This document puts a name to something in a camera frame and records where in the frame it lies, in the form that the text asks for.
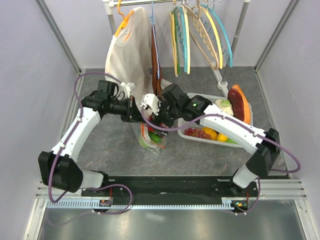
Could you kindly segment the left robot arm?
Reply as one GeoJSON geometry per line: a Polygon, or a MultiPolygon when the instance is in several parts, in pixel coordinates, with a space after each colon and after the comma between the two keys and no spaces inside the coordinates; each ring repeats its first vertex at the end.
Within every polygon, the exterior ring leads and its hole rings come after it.
{"type": "Polygon", "coordinates": [[[62,139],[51,151],[43,151],[38,157],[41,178],[46,186],[70,193],[92,188],[99,197],[109,193],[110,185],[104,181],[104,173],[81,170],[77,159],[88,136],[107,114],[118,115],[125,123],[143,121],[131,94],[135,87],[133,82],[117,84],[100,80],[97,90],[80,102],[81,107],[62,139]]]}

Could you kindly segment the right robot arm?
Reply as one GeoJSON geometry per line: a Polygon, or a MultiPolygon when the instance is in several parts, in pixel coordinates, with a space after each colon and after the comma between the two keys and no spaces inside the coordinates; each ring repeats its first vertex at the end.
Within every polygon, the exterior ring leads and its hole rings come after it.
{"type": "Polygon", "coordinates": [[[146,94],[141,105],[144,109],[151,109],[152,122],[149,125],[154,129],[161,130],[159,124],[165,124],[165,130],[172,132],[174,121],[183,119],[188,125],[196,123],[218,131],[251,154],[229,184],[229,191],[235,197],[242,196],[257,178],[266,177],[280,154],[277,130],[270,128],[266,131],[245,123],[201,95],[189,97],[176,84],[167,86],[159,96],[146,94]]]}

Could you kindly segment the long green chili pepper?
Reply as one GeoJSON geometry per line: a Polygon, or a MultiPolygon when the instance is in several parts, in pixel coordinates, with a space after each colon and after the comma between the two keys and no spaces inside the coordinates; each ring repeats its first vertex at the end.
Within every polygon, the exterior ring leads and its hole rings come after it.
{"type": "Polygon", "coordinates": [[[160,144],[162,142],[162,137],[155,134],[154,132],[148,132],[148,136],[156,144],[160,144]]]}

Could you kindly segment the green cabbage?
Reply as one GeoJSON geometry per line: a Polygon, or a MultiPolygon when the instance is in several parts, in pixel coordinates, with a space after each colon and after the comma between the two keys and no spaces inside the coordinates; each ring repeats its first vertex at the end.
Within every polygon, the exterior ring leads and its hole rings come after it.
{"type": "Polygon", "coordinates": [[[146,149],[150,148],[150,146],[146,143],[146,141],[142,135],[139,136],[138,141],[139,141],[139,144],[142,148],[146,148],[146,149]]]}

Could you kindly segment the clear zip top bag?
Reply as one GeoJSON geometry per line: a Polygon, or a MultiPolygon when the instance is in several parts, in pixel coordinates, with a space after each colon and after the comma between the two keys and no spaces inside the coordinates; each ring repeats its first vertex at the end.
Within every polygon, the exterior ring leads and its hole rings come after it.
{"type": "Polygon", "coordinates": [[[146,124],[140,124],[138,142],[142,148],[159,154],[161,150],[165,149],[166,140],[166,137],[155,134],[146,124]]]}

